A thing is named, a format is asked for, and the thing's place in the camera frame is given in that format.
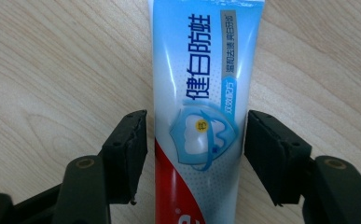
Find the light wood surface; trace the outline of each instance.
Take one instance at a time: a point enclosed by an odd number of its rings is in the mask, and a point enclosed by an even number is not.
[[[0,192],[19,203],[96,154],[121,118],[148,110],[136,206],[114,223],[154,223],[153,86],[146,0],[0,1]],[[268,0],[250,109],[272,114],[361,172],[361,0]],[[303,223],[273,206],[243,158],[236,223]]]

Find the red stripe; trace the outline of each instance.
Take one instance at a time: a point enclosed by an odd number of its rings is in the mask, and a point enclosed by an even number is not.
[[[155,141],[156,224],[205,224],[186,182]]]

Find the yellow label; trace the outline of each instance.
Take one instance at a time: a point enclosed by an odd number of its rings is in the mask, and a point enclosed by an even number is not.
[[[200,133],[206,133],[209,129],[209,123],[206,121],[206,119],[199,119],[197,122],[195,122],[195,129],[197,129]]]

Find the wood grain surface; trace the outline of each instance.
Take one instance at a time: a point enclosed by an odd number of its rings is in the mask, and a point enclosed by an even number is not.
[[[0,192],[19,203],[96,154],[121,118],[148,110],[136,206],[114,223],[154,223],[153,85],[146,0],[0,0]],[[268,0],[249,105],[361,172],[361,0]],[[236,223],[303,223],[273,206],[243,158]]]

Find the toothpaste tube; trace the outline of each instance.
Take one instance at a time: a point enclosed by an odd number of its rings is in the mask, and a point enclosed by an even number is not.
[[[150,0],[156,223],[234,223],[264,0]]]

